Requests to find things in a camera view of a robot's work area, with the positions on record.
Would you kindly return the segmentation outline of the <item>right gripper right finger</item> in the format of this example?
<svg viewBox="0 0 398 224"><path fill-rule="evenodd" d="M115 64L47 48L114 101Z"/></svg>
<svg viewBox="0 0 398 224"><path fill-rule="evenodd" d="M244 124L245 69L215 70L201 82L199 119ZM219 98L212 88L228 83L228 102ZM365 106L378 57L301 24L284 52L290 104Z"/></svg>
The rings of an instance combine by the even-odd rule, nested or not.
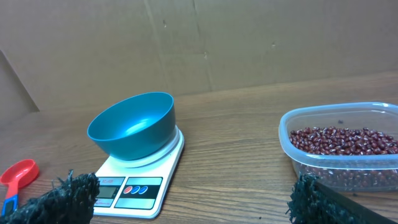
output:
<svg viewBox="0 0 398 224"><path fill-rule="evenodd" d="M287 206L292 224L395 224L332 190L313 175L300 175Z"/></svg>

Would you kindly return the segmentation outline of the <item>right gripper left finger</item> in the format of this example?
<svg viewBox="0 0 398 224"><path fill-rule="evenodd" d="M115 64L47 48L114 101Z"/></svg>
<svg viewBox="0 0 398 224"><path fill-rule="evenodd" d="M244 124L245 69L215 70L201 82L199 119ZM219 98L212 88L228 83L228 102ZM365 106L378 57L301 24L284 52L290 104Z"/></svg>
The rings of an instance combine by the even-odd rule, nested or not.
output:
<svg viewBox="0 0 398 224"><path fill-rule="evenodd" d="M70 170L60 185L30 198L26 204L1 217L1 224L89 224L100 193L95 173L73 176Z"/></svg>

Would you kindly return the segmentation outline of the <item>red scoop with blue handle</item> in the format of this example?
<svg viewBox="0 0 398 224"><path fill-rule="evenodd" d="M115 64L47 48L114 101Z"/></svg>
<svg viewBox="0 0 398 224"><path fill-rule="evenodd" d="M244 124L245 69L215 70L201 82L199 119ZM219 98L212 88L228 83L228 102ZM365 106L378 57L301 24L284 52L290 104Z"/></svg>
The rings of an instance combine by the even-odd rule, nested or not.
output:
<svg viewBox="0 0 398 224"><path fill-rule="evenodd" d="M19 189L26 187L39 176L39 167L33 159L24 159L9 167L1 175L1 183L7 187L1 215L10 215L17 210Z"/></svg>

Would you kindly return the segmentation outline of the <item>red adzuki beans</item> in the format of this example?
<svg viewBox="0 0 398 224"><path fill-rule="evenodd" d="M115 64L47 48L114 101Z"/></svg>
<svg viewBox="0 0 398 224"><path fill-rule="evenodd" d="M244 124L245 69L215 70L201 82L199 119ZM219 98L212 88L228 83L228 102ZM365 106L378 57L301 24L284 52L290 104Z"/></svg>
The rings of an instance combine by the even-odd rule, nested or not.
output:
<svg viewBox="0 0 398 224"><path fill-rule="evenodd" d="M306 127L292 130L290 143L297 149L326 156L370 156L397 154L397 140L375 129Z"/></svg>

